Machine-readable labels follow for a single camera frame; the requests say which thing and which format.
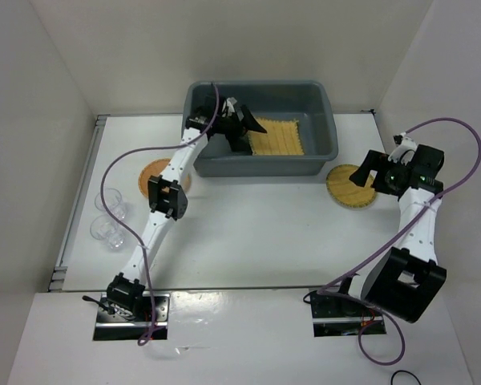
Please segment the square bamboo mat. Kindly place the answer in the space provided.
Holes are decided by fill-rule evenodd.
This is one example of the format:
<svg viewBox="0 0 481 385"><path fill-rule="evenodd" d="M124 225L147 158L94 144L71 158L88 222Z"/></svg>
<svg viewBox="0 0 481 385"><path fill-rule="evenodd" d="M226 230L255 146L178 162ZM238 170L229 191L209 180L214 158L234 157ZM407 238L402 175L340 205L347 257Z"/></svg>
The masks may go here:
<svg viewBox="0 0 481 385"><path fill-rule="evenodd" d="M304 148L297 120L271 120L257 117L266 133L248 132L249 145L255 156L303 156Z"/></svg>

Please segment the yellow round woven coaster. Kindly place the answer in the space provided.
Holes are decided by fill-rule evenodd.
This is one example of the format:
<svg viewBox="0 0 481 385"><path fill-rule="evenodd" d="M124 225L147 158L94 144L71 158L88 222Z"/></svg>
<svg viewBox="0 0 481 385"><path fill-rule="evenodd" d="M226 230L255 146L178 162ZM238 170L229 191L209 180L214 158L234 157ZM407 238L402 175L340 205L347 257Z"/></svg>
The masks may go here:
<svg viewBox="0 0 481 385"><path fill-rule="evenodd" d="M340 164L332 168L325 178L328 193L334 201L349 209L362 209L372 205L377 192L371 187L374 177L369 175L365 185L359 187L350 180L358 169L353 164Z"/></svg>

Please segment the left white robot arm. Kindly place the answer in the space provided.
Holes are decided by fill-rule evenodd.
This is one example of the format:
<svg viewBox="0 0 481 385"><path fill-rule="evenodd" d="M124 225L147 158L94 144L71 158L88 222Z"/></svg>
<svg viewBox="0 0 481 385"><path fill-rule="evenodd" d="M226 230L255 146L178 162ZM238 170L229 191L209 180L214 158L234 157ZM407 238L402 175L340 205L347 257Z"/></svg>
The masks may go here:
<svg viewBox="0 0 481 385"><path fill-rule="evenodd" d="M148 222L132 256L107 287L107 302L125 320L141 318L148 312L143 299L150 287L149 269L169 229L183 217L188 198L183 183L198 155L214 135L222 135L233 151L247 152L248 132L265 134L252 112L235 98L214 93L185 120L179 144L168 165L150 176L148 187Z"/></svg>

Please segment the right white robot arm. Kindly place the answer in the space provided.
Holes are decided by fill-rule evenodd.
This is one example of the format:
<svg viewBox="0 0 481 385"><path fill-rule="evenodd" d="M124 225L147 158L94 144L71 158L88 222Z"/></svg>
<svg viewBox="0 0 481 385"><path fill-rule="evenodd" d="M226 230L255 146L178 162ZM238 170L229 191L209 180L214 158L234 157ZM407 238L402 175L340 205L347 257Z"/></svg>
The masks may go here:
<svg viewBox="0 0 481 385"><path fill-rule="evenodd" d="M426 145L401 144L391 155L368 151L350 181L365 184L372 171L371 187L377 193L398 198L399 230L404 234L391 243L382 259L367 275L361 293L348 287L335 296L344 315L355 314L363 300L398 318L414 323L422 316L447 279L447 271L435 254L435 221L444 190L436 179L444 164L444 152Z"/></svg>

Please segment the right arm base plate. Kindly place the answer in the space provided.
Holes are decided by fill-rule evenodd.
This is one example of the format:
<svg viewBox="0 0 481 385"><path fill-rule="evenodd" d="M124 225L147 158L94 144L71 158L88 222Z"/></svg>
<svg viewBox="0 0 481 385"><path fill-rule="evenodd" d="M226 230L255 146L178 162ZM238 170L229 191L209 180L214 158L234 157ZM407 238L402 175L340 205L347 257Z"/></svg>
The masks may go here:
<svg viewBox="0 0 481 385"><path fill-rule="evenodd" d="M366 326L364 334L386 334L382 315L366 306L342 298L317 295L313 290L303 297L310 306L313 336L356 336Z"/></svg>

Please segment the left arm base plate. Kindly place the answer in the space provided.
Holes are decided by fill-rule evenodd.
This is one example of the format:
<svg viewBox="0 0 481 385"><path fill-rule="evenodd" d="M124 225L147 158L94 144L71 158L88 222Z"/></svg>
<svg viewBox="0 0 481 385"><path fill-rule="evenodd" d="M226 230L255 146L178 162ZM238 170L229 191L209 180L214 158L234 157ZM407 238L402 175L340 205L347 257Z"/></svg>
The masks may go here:
<svg viewBox="0 0 481 385"><path fill-rule="evenodd" d="M151 340L165 340L168 336L169 293L156 293L156 328ZM151 300L148 293L143 295L142 308L138 315L124 313L113 308L107 301L106 294L99 297L93 340L107 341L135 341L149 330L152 322Z"/></svg>

